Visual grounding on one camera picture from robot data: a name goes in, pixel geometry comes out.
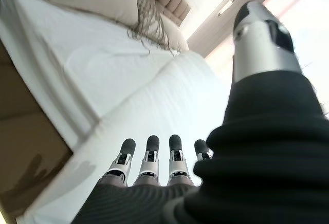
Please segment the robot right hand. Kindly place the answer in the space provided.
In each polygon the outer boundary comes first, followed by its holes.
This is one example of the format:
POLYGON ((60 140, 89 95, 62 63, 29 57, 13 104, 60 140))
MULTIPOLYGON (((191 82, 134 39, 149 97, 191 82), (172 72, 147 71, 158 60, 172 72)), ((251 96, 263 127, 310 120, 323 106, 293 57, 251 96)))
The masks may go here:
POLYGON ((263 4, 245 3, 233 27, 223 124, 198 140, 195 187, 179 172, 129 188, 107 173, 74 223, 328 223, 328 120, 291 36, 263 4))

